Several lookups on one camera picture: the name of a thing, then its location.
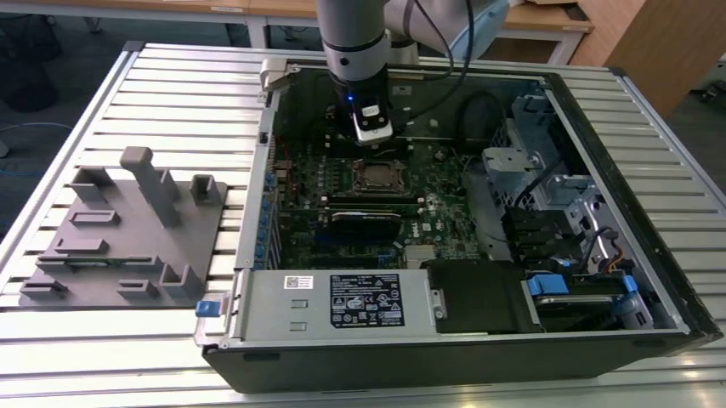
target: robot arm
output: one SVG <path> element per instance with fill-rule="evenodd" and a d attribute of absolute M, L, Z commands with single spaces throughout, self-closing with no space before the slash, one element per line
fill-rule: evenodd
<path fill-rule="evenodd" d="M 318 0 L 318 20 L 330 76 L 336 85 L 338 109 L 352 118 L 360 145 L 387 140 L 390 118 L 386 28 L 428 47 L 464 58 L 468 46 L 467 0 L 419 0 L 447 40 L 444 45 L 414 0 Z M 472 58 L 494 41 L 503 25 L 509 0 L 468 0 L 475 13 Z"/>
<path fill-rule="evenodd" d="M 394 134 L 384 5 L 386 0 L 318 0 L 322 43 L 336 86 L 338 109 L 352 117 L 360 145 L 380 143 Z"/>

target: motherboard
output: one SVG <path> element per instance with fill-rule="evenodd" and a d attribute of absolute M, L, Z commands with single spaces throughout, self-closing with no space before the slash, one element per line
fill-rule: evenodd
<path fill-rule="evenodd" d="M 463 173 L 475 160 L 435 140 L 371 147 L 344 136 L 278 140 L 284 269 L 410 269 L 478 259 Z"/>

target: power supply label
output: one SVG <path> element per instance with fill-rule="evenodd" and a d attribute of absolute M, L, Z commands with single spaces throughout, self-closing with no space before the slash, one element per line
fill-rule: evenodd
<path fill-rule="evenodd" d="M 398 274 L 331 275 L 330 323 L 336 329 L 404 324 Z"/>

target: barcode sticker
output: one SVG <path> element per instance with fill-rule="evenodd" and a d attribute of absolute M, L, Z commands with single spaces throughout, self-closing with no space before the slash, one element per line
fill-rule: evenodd
<path fill-rule="evenodd" d="M 223 11 L 224 13 L 242 13 L 240 7 L 210 7 L 212 11 Z"/>
<path fill-rule="evenodd" d="M 563 27 L 563 30 L 565 31 L 590 31 L 590 29 L 587 27 L 579 27 L 577 25 L 566 25 Z"/>
<path fill-rule="evenodd" d="M 312 289 L 314 277 L 312 276 L 286 276 L 283 287 L 284 289 Z"/>

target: desk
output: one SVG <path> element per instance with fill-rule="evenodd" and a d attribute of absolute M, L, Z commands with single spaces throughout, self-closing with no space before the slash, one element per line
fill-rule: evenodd
<path fill-rule="evenodd" d="M 268 48 L 270 26 L 318 26 L 314 0 L 0 0 L 0 10 L 12 13 L 59 14 L 140 20 L 199 21 L 244 24 L 254 48 Z M 590 21 L 571 20 L 555 6 L 522 4 L 510 10 L 500 38 L 555 42 L 549 63 L 565 65 Z"/>

